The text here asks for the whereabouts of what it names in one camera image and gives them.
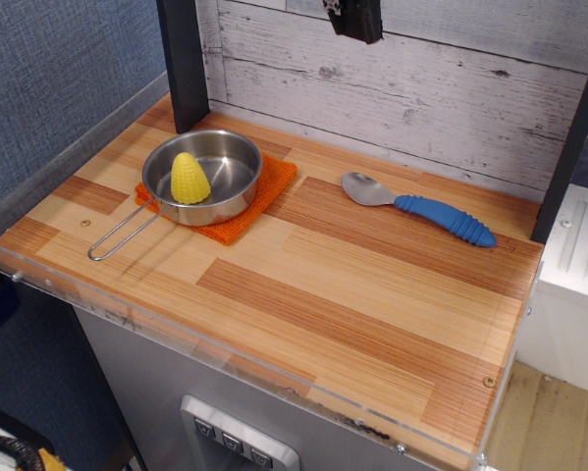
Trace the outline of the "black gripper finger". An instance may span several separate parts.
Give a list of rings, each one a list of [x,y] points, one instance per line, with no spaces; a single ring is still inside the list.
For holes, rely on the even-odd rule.
[[[383,38],[380,0],[324,0],[336,35],[374,44]]]

